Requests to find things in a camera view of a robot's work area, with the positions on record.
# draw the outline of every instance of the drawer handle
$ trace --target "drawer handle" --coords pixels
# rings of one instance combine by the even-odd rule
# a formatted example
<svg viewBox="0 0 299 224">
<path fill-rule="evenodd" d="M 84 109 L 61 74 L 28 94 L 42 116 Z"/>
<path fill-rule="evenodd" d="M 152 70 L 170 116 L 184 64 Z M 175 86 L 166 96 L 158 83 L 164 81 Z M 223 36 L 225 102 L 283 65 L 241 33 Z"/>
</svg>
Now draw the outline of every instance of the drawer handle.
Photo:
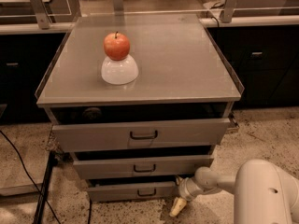
<svg viewBox="0 0 299 224">
<path fill-rule="evenodd" d="M 149 173 L 149 172 L 154 172 L 156 170 L 156 164 L 153 164 L 152 169 L 144 169 L 144 170 L 137 170 L 136 165 L 134 165 L 134 172 L 136 173 Z"/>
<path fill-rule="evenodd" d="M 155 131 L 151 136 L 134 136 L 133 132 L 130 131 L 130 138 L 134 140 L 155 139 L 156 137 L 158 137 L 158 131 Z"/>
<path fill-rule="evenodd" d="M 139 197 L 152 197 L 152 196 L 155 196 L 157 194 L 157 190 L 154 189 L 152 193 L 149 193 L 149 194 L 141 194 L 140 193 L 140 190 L 137 191 L 137 195 Z"/>
</svg>

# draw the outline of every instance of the white robotic arm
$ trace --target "white robotic arm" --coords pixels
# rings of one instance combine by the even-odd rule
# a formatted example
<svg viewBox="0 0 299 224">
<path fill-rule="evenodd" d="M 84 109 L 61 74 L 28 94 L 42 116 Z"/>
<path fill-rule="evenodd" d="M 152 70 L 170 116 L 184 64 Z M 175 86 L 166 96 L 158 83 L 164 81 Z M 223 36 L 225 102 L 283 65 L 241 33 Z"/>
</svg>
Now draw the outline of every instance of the white robotic arm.
<svg viewBox="0 0 299 224">
<path fill-rule="evenodd" d="M 187 201 L 222 189 L 235 196 L 234 224 L 299 223 L 299 181 L 271 162 L 247 161 L 236 176 L 202 167 L 178 186 Z"/>
</svg>

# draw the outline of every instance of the black cabinet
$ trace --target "black cabinet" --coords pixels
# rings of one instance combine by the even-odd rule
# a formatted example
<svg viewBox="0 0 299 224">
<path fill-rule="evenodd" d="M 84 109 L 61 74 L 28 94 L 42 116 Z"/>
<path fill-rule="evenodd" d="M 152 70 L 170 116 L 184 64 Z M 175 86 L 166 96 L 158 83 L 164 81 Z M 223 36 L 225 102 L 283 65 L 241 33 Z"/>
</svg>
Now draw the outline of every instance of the black cabinet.
<svg viewBox="0 0 299 224">
<path fill-rule="evenodd" d="M 64 33 L 0 35 L 0 104 L 7 105 L 0 122 L 49 120 L 35 92 L 63 38 Z"/>
<path fill-rule="evenodd" d="M 209 28 L 245 91 L 236 107 L 299 105 L 299 26 Z"/>
</svg>

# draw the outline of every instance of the apple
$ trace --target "apple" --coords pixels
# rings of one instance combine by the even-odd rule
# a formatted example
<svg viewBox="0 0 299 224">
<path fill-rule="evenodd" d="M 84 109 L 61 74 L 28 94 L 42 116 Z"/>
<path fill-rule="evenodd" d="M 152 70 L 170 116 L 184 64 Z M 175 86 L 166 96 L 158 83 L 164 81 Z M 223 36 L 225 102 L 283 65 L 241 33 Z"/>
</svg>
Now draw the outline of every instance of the apple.
<svg viewBox="0 0 299 224">
<path fill-rule="evenodd" d="M 111 33 L 104 39 L 104 52 L 114 61 L 121 61 L 130 51 L 130 41 L 127 36 L 119 32 Z"/>
</svg>

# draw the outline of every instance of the floor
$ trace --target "floor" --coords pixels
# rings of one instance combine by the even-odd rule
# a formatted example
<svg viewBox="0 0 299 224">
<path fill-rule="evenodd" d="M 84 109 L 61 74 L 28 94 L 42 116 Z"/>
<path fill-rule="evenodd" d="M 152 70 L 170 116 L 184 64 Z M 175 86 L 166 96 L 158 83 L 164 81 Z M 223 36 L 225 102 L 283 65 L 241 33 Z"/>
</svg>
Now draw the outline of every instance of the floor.
<svg viewBox="0 0 299 224">
<path fill-rule="evenodd" d="M 80 0 L 82 14 L 91 16 L 102 13 L 105 6 L 107 6 L 105 12 L 112 12 L 108 1 L 110 0 Z M 161 7 L 169 10 L 197 9 L 204 2 L 206 0 L 124 0 L 124 5 L 127 11 L 150 11 Z M 221 144 L 216 147 L 215 160 L 211 166 L 213 170 L 221 174 L 234 175 L 245 161 L 264 159 L 299 178 L 298 106 L 235 110 L 235 118 L 239 130 L 224 135 Z M 21 153 L 34 181 L 41 182 L 49 150 L 59 151 L 57 142 L 50 134 L 51 124 L 11 124 L 2 125 L 0 129 Z M 31 184 L 16 152 L 2 135 L 0 144 L 0 188 Z M 88 223 L 90 204 L 85 192 L 86 183 L 78 178 L 71 160 L 65 160 L 59 154 L 57 159 L 59 162 L 53 169 L 50 181 L 49 203 L 61 223 Z M 1 197 L 1 223 L 33 223 L 37 199 L 37 194 L 13 198 Z M 172 202 L 173 199 L 169 198 L 144 202 L 93 203 L 91 223 L 233 223 L 234 197 L 225 191 L 197 197 L 177 217 L 169 216 Z M 47 206 L 43 223 L 58 223 Z"/>
</svg>

